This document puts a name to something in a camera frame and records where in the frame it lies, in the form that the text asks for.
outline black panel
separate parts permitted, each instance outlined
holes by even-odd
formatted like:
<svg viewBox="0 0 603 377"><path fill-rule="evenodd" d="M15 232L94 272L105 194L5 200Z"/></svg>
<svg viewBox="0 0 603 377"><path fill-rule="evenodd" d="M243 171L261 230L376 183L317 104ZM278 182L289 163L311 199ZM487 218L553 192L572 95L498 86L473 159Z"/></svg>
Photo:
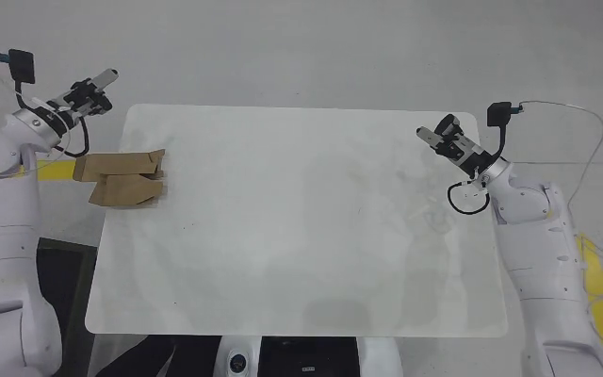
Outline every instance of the black panel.
<svg viewBox="0 0 603 377"><path fill-rule="evenodd" d="M264 336L258 377L360 377L355 337Z"/></svg>

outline cable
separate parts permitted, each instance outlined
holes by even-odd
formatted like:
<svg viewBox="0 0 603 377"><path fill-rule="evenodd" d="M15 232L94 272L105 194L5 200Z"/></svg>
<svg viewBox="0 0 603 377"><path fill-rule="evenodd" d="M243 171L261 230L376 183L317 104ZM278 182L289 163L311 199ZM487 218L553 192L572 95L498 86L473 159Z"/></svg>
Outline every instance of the cable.
<svg viewBox="0 0 603 377"><path fill-rule="evenodd" d="M14 90L12 88L11 85L9 85L2 77L0 77L0 84L4 85L6 88L8 88L10 91L14 91L15 93L17 93L17 95L19 97L21 97L22 99L26 99L27 101L31 101L33 103L36 103L36 101L33 98L29 98L26 97L24 95L22 95L21 93L17 92L16 90ZM72 142L72 130L69 128L69 126L65 123L65 121L63 120L63 118L61 118L60 115L58 115L53 109L51 109L51 107L47 108L48 111L50 111L53 115L55 115L56 117L58 117L60 119L60 121L63 123L63 125L65 125L65 130L67 131L67 145L65 145L65 149L69 148L69 144ZM50 166L52 164L54 164L55 162L57 162L61 157L63 157L63 155L65 155L65 151L63 150L58 156L57 158L53 159L52 161L50 161L49 163L47 163L46 165L42 165L37 167L36 169L29 169L27 171L23 171L23 172L14 172L11 174L0 174L0 178L9 178L11 176L16 176L16 175L25 175L29 172L36 172L40 169L43 169L47 166Z"/></svg>
<svg viewBox="0 0 603 377"><path fill-rule="evenodd" d="M452 206L452 208L454 208L455 211L457 211L458 213L461 213L463 215L478 214L478 213L482 212L484 209L486 209L488 207L488 205L490 204L490 194L486 192L486 203L480 209L476 209L475 211L466 212L466 211L459 209L456 205L454 205L454 203L452 202L452 197L450 196L452 190L455 188L458 188L460 186L471 185L472 183L473 182L471 182L471 181L461 181L461 182L455 183L454 185L452 185L448 188L448 202L450 203L450 206Z"/></svg>
<svg viewBox="0 0 603 377"><path fill-rule="evenodd" d="M15 81L15 97L17 97L17 104L19 104L20 108L26 108L29 111L33 111L33 108L29 107L23 100L23 89L21 88L21 85L23 83L21 81Z"/></svg>
<svg viewBox="0 0 603 377"><path fill-rule="evenodd" d="M519 103L519 105L522 107L524 104L547 104L547 105L557 105L557 106L563 106L563 107L570 107L570 108L574 108L576 110L581 110L581 111L585 111L593 116L595 116L599 122L601 123L601 127L603 127L603 118L601 118L601 116L597 113L595 113L594 111L591 111L587 108L584 107L579 107L576 105L570 105L570 104L562 104L560 102L551 102L551 101L539 101L539 100L528 100L528 101L521 101ZM578 185L576 186L576 189L574 190L574 192L572 193L572 196L569 197L569 200L567 201L567 207L569 208L569 206L572 204L572 200L574 200L574 197L576 196L576 194L578 194L578 191L580 190L580 188L582 187L582 182L584 181L584 177L586 176L586 172L588 171L588 168L591 166L591 164L593 163L593 159L595 158L596 153L598 152L599 148L601 147L601 144L603 144L603 134L601 135L601 139L599 139L599 143L596 145L595 149L593 150L593 153L591 154L591 156L589 157L588 161L586 162L586 167L584 167L584 170L582 171L582 176L580 177L579 181L578 181Z"/></svg>
<svg viewBox="0 0 603 377"><path fill-rule="evenodd" d="M84 120L84 117L79 117L78 120L82 124L82 131L84 132L84 149L82 150L82 152L74 154L69 151L66 151L64 148L59 147L58 145L55 147L56 150L60 152L65 152L65 156L73 158L85 156L90 151L90 137L88 135L88 127L86 125L86 121Z"/></svg>

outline table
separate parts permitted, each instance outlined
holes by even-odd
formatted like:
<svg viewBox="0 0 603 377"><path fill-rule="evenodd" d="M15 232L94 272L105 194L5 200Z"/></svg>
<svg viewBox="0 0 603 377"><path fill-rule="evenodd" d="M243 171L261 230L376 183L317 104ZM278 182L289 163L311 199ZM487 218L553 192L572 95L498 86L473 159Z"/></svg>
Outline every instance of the table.
<svg viewBox="0 0 603 377"><path fill-rule="evenodd" d="M166 148L165 192L107 211L88 329L502 336L491 214L451 209L466 177L415 135L446 114L133 106L121 151Z"/></svg>

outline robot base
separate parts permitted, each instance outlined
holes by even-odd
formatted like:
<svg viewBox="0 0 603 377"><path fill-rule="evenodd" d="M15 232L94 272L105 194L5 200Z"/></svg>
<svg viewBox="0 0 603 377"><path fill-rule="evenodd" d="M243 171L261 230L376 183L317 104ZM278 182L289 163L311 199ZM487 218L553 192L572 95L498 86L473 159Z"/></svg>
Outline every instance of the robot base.
<svg viewBox="0 0 603 377"><path fill-rule="evenodd" d="M348 377L354 372L358 376L403 377L393 337L272 336L223 336L214 377L271 377L275 372L296 371L300 376L317 377Z"/></svg>

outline brown cardboard box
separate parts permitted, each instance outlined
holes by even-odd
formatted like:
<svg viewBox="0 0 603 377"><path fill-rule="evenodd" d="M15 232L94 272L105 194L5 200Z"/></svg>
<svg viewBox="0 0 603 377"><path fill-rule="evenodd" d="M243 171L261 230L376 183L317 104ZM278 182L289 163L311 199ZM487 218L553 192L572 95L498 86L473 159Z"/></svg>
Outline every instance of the brown cardboard box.
<svg viewBox="0 0 603 377"><path fill-rule="evenodd" d="M140 174L106 175L96 184L89 202L94 205L139 205L161 195L163 182Z"/></svg>
<svg viewBox="0 0 603 377"><path fill-rule="evenodd" d="M75 161L73 180L98 182L100 175L155 174L166 150L151 153L97 154Z"/></svg>
<svg viewBox="0 0 603 377"><path fill-rule="evenodd" d="M79 157L73 180L96 182L89 202L94 205L138 205L161 195L161 158L165 150L151 153L100 154Z"/></svg>

